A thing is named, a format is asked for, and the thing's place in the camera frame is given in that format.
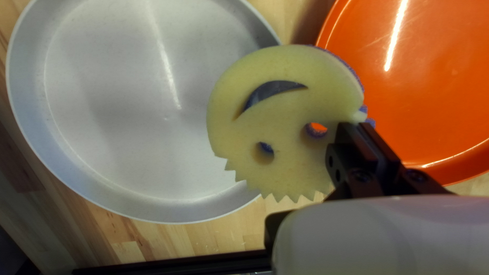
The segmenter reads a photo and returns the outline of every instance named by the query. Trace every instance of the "orange plate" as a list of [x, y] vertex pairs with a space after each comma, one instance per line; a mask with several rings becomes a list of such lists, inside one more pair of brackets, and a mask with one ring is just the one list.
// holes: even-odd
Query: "orange plate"
[[404, 165], [442, 185], [489, 170], [489, 1], [337, 0], [316, 45], [357, 72]]

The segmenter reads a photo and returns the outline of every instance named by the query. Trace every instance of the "white bowl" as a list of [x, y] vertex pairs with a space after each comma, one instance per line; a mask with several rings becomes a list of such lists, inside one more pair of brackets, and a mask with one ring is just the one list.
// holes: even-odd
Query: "white bowl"
[[7, 86], [30, 146], [75, 192], [139, 220], [199, 222], [259, 195], [214, 156], [205, 113], [229, 65], [277, 44], [244, 0], [36, 0]]

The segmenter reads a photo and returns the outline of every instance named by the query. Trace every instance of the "yellow sponge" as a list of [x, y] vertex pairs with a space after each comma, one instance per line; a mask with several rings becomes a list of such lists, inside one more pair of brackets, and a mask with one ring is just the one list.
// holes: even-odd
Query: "yellow sponge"
[[[244, 111], [253, 91], [275, 80], [307, 88], [278, 93]], [[326, 146], [339, 122], [365, 120], [362, 102], [357, 78], [330, 53], [302, 45], [263, 48], [217, 81], [207, 107], [209, 141], [216, 156], [228, 159], [225, 168], [236, 171], [236, 181], [247, 180], [263, 197], [312, 200], [316, 190], [325, 193], [332, 184]], [[327, 134], [313, 137], [310, 123], [326, 127]]]

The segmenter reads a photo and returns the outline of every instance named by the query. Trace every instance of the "sponge hole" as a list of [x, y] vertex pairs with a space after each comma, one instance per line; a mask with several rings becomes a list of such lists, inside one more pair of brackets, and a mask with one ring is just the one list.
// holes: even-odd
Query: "sponge hole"
[[270, 164], [275, 158], [272, 146], [265, 142], [256, 143], [251, 154], [253, 159], [262, 165]]
[[316, 122], [311, 122], [300, 130], [300, 140], [301, 142], [310, 149], [320, 150], [328, 146], [327, 137], [328, 128], [324, 125]]
[[312, 138], [324, 138], [328, 133], [328, 128], [317, 122], [310, 122], [304, 126], [306, 133]]

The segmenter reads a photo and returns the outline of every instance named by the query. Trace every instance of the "wooden table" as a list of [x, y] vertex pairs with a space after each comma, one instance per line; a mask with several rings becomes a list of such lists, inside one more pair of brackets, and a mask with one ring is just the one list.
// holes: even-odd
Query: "wooden table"
[[[314, 44], [333, 0], [249, 0], [285, 43]], [[13, 118], [5, 86], [5, 57], [14, 24], [28, 0], [0, 0], [0, 225], [44, 275], [74, 268], [263, 248], [268, 213], [297, 204], [259, 198], [209, 222], [161, 225], [132, 220], [81, 198], [34, 155]], [[489, 195], [489, 176], [449, 189]], [[323, 195], [317, 193], [315, 201]]]

